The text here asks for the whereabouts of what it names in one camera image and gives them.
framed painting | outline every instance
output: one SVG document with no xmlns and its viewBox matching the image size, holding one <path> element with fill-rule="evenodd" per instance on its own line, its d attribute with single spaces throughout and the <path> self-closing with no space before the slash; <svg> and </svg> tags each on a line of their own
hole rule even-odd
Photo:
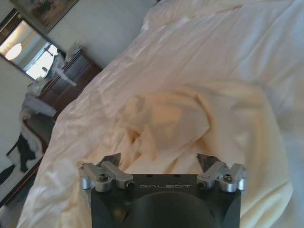
<svg viewBox="0 0 304 228">
<path fill-rule="evenodd" d="M 48 33 L 78 0 L 11 0 L 37 28 Z"/>
</svg>

crumpled sheet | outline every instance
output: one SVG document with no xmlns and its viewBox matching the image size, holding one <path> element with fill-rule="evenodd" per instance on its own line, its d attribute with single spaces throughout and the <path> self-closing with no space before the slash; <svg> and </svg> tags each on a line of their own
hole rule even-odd
<svg viewBox="0 0 304 228">
<path fill-rule="evenodd" d="M 229 166 L 244 164 L 248 185 L 241 227 L 271 226 L 292 194 L 286 152 L 267 98 L 258 87 L 242 83 L 205 82 L 130 98 L 79 165 L 115 153 L 121 153 L 120 169 L 138 174 L 202 173 L 197 153 Z M 74 195 L 65 218 L 79 200 Z"/>
<path fill-rule="evenodd" d="M 111 118 L 128 98 L 167 91 L 182 83 L 204 85 L 210 79 L 251 82 L 264 91 L 283 136 L 294 185 L 276 227 L 303 224 L 304 184 L 299 181 L 304 163 L 303 2 L 211 4 L 205 10 L 206 1 L 189 0 L 189 5 L 197 6 L 191 15 L 179 8 L 181 2 L 165 1 L 164 12 L 152 8 L 135 41 L 59 115 L 19 227 L 69 224 L 71 218 L 62 211 L 82 208 L 71 207 L 71 196 L 78 194 L 77 162 L 98 146 Z M 150 26 L 158 13 L 163 15 L 161 23 Z M 88 210 L 74 215 L 85 221 Z"/>
</svg>

wooden dresser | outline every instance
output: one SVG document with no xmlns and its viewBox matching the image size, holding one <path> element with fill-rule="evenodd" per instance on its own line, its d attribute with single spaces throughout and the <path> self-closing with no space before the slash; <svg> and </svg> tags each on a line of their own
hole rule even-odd
<svg viewBox="0 0 304 228">
<path fill-rule="evenodd" d="M 57 110 L 55 119 L 70 102 L 79 96 L 86 85 L 102 71 L 102 68 L 90 59 L 83 50 L 80 50 L 65 65 L 63 70 L 66 76 L 76 82 L 77 85 L 72 86 L 56 76 L 45 86 L 39 96 L 39 99 Z"/>
</svg>

ceiling light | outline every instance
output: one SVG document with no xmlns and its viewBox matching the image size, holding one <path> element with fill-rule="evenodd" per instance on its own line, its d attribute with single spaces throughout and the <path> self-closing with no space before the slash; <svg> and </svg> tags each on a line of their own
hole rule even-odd
<svg viewBox="0 0 304 228">
<path fill-rule="evenodd" d="M 22 46 L 21 44 L 16 44 L 15 46 L 13 46 L 5 55 L 5 58 L 7 58 L 8 60 L 12 60 L 14 58 L 16 58 L 22 51 Z"/>
</svg>

wall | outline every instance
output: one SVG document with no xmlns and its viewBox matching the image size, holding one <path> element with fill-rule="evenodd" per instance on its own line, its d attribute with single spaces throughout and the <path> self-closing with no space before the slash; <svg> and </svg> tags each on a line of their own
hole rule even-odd
<svg viewBox="0 0 304 228">
<path fill-rule="evenodd" d="M 67 51 L 75 42 L 102 67 L 122 53 L 139 34 L 156 0 L 79 0 L 50 31 Z"/>
<path fill-rule="evenodd" d="M 9 0 L 1 0 L 0 21 L 13 8 Z M 5 154 L 16 143 L 19 132 L 19 112 L 31 80 L 0 57 L 0 171 L 10 165 Z"/>
</svg>

